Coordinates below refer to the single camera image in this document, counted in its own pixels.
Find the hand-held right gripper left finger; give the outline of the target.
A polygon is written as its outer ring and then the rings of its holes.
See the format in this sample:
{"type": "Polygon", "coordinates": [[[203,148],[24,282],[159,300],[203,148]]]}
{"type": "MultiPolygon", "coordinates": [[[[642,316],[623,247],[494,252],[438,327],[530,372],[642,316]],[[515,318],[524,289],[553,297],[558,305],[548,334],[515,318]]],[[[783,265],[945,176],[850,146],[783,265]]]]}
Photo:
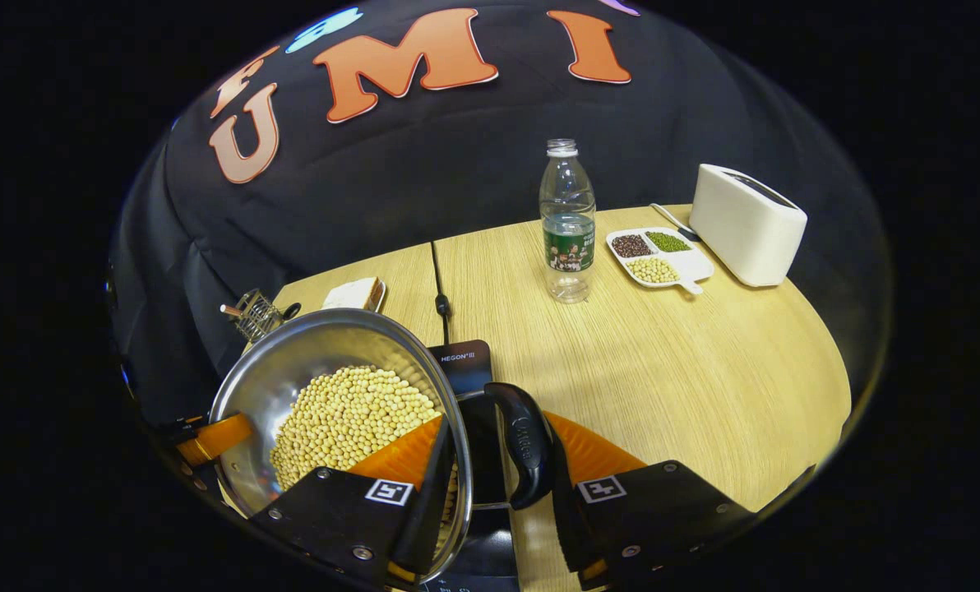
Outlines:
{"type": "Polygon", "coordinates": [[[440,419],[419,486],[320,467],[251,525],[351,590],[417,590],[459,555],[459,515],[441,523],[458,445],[455,428],[440,419]]]}

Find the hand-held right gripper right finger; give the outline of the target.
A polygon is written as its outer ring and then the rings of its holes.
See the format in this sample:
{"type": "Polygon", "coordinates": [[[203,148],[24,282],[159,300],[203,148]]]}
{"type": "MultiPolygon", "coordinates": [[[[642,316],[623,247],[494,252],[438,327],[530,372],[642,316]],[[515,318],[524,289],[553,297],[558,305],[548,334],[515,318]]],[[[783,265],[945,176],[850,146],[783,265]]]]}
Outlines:
{"type": "Polygon", "coordinates": [[[545,416],[555,439],[559,548],[581,590],[647,584],[756,522],[681,461],[647,464],[576,421],[545,416]]]}

